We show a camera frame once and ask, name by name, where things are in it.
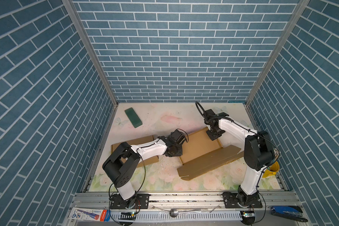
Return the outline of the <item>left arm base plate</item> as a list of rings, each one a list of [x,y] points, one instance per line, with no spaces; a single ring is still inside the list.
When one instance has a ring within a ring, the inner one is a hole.
[[[137,194],[124,200],[119,194],[113,193],[110,198],[110,209],[148,209],[149,194]]]

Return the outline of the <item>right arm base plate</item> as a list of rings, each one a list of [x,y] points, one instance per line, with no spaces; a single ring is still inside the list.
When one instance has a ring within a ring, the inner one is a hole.
[[[259,193],[253,195],[246,195],[245,193],[231,193],[224,192],[222,194],[224,205],[226,209],[236,208],[262,208],[262,202]]]

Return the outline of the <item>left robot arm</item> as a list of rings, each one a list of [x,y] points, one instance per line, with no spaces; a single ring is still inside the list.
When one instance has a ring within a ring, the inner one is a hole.
[[[102,165],[102,169],[118,192],[114,199],[110,198],[113,202],[111,208],[115,209],[116,203],[125,209],[140,204],[137,195],[139,191],[135,190],[131,183],[138,164],[160,155],[180,157],[183,154],[182,145],[188,141],[188,134],[182,129],[176,129],[168,136],[158,136],[157,139],[144,144],[120,143]]]

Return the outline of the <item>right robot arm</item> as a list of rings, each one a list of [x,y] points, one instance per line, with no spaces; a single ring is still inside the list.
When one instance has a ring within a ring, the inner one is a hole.
[[[202,117],[204,123],[210,126],[207,134],[211,140],[227,132],[244,142],[247,169],[244,180],[238,187],[237,201],[245,208],[251,206],[260,199],[258,187],[265,169],[278,158],[269,134],[265,131],[252,131],[229,118],[228,114],[215,114],[211,109],[204,111]]]

